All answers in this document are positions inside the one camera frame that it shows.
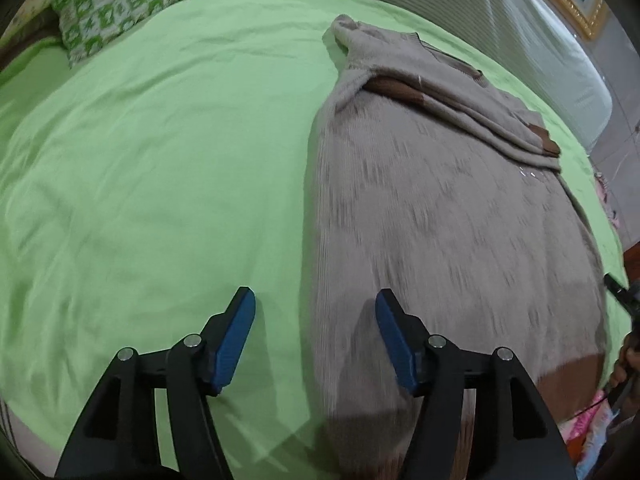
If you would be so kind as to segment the person's right hand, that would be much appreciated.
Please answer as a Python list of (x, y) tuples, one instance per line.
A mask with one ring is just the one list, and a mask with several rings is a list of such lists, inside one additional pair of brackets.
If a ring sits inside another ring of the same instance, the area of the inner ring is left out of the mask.
[(616, 387), (638, 372), (640, 367), (639, 337), (634, 333), (629, 333), (620, 347), (620, 353), (615, 361), (610, 385)]

